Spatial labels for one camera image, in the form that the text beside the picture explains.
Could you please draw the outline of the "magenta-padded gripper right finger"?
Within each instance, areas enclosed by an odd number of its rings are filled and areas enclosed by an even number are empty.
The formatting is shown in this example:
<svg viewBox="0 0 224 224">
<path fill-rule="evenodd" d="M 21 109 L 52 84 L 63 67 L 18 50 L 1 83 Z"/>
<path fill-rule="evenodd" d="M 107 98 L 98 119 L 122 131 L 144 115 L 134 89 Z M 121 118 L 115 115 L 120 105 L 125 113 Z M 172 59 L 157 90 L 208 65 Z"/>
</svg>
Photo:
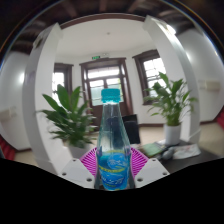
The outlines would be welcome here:
<svg viewBox="0 0 224 224">
<path fill-rule="evenodd" d="M 129 188 L 140 188 L 169 175 L 167 169 L 156 159 L 149 159 L 139 150 L 131 149 Z"/>
</svg>

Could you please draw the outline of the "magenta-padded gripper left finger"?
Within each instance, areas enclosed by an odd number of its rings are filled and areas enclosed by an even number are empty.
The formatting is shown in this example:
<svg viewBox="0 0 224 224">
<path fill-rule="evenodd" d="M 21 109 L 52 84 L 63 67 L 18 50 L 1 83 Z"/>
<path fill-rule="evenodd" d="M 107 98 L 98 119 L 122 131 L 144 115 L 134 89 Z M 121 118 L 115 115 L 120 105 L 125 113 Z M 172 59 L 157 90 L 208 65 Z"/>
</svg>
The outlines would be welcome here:
<svg viewBox="0 0 224 224">
<path fill-rule="evenodd" d="M 80 159 L 72 158 L 63 168 L 60 177 L 78 186 L 93 189 L 97 175 L 96 149 L 86 152 Z"/>
</svg>

